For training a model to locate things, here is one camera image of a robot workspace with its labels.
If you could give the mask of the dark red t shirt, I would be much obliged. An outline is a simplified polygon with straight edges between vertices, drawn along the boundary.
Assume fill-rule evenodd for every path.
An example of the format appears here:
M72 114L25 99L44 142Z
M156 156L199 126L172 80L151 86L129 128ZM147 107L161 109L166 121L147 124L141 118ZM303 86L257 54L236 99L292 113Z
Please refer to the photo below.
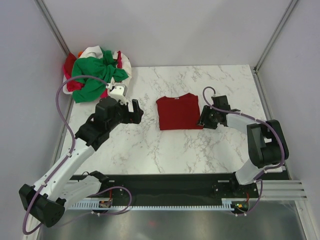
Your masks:
M200 119L199 98L187 93L179 97L163 96L156 101L159 129L168 130L202 130L198 125Z

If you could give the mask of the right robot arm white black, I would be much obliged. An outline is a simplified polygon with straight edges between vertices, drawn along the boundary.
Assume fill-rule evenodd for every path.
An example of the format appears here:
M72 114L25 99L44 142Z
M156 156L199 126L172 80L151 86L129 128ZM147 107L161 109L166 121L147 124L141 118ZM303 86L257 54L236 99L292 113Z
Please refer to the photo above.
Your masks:
M222 125L247 136L249 159L233 173L229 184L230 193L240 197L247 191L247 185L262 174L282 167L289 157L289 149L278 120L263 121L232 109L225 95L211 99L213 104L203 107L197 124L212 130Z

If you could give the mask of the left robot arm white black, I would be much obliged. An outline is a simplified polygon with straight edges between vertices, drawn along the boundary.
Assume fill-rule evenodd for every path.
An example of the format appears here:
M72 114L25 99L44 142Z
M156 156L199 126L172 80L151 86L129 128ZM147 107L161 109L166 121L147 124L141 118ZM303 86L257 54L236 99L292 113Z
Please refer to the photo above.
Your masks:
M106 142L111 131L120 124L139 124L144 114L136 99L133 110L128 103L121 104L110 96L101 99L86 122L80 126L65 153L47 173L33 185L24 184L19 196L26 211L42 225L51 228L62 218L65 211L80 200L97 194L106 196L110 185L106 177L94 171L85 179L67 187L66 184L78 168Z

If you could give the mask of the green t shirt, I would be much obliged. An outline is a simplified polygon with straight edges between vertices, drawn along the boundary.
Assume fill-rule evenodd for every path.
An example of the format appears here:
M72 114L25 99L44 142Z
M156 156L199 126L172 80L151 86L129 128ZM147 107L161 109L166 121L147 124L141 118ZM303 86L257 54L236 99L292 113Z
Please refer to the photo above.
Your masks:
M110 84L112 81L121 83L130 78L126 70L117 67L118 58L114 57L112 51L102 49L101 52L101 58L94 56L81 57L73 65L71 76L82 76L76 81L84 84L82 89L75 90L72 93L72 98L77 104L92 102L102 97L106 91L106 85L99 80Z

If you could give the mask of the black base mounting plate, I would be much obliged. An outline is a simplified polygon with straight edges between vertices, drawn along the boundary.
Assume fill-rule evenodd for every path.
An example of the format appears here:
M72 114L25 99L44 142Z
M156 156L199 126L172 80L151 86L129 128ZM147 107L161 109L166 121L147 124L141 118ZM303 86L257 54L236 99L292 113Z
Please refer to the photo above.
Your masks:
M254 199L255 183L234 185L231 173L107 175L99 198L118 204L216 204L220 199Z

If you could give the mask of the pink magenta t shirt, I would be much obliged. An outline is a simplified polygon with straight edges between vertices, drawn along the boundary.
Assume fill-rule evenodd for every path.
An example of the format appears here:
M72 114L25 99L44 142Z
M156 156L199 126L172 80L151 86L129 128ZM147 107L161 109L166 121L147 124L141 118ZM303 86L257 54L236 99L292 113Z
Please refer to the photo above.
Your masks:
M66 95L71 95L74 91L81 90L83 88L83 86L84 86L83 83L80 83L76 80L72 80L72 81L67 82L63 86L62 91Z

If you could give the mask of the cream white t shirt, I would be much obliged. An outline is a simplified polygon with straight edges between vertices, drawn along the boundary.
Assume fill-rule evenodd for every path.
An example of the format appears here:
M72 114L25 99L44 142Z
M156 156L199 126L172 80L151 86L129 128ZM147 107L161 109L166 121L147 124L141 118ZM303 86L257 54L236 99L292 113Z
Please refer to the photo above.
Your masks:
M76 103L92 102L108 96L106 85L88 76L99 78L112 86L128 86L132 78L132 66L126 55L120 50L104 50L98 45L86 48L78 56L69 53L62 70L64 80L82 76L63 87L64 93L71 94Z

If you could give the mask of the left aluminium frame post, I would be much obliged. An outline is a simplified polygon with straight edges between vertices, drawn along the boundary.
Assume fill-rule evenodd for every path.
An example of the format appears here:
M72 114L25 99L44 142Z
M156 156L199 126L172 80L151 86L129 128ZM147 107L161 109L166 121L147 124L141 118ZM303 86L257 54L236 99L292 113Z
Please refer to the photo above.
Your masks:
M34 0L35 4L37 5L38 9L40 10L42 16L44 17L46 23L48 24L50 30L52 31L55 39L57 40L59 46L63 50L64 54L67 56L70 52L70 49L59 30L52 14L50 13L49 8L47 7L44 0Z

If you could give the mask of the aluminium frame post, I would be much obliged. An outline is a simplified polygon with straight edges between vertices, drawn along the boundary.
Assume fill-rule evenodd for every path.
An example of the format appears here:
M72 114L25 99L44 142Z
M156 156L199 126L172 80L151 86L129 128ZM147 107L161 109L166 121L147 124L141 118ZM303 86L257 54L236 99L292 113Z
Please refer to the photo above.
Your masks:
M49 8L47 7L44 0L34 0L35 4L37 5L38 9L40 10L42 16L44 17L46 23L48 24L50 30L52 31L55 39L57 40L59 46L63 50L64 54L67 56L70 52L70 49L59 30L52 14L50 13Z
M258 74L259 69L262 67L263 63L265 62L269 52L273 48L274 44L276 43L277 39L279 38L280 34L282 33L282 30L285 28L287 22L289 21L291 15L293 14L293 11L297 7L299 0L290 0L288 6L286 7L284 13L282 14L278 24L276 25L273 33L271 34L270 39L268 40L264 50L262 51L262 54L260 55L257 63L252 68L254 74Z

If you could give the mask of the right aluminium frame post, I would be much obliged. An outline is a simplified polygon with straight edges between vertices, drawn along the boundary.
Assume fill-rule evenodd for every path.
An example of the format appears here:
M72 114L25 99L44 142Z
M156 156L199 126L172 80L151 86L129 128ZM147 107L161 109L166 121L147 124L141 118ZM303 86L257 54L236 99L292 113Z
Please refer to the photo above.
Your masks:
M293 11L297 7L299 0L290 0L288 6L286 7L284 13L282 14L278 24L276 25L273 33L271 34L270 39L268 40L264 50L262 51L262 54L260 55L257 63L252 68L254 74L258 74L259 69L262 67L263 63L265 62L269 52L273 48L274 44L276 43L277 39L279 38L280 34L282 33L282 30L285 28L287 22L289 21L291 15L293 14Z

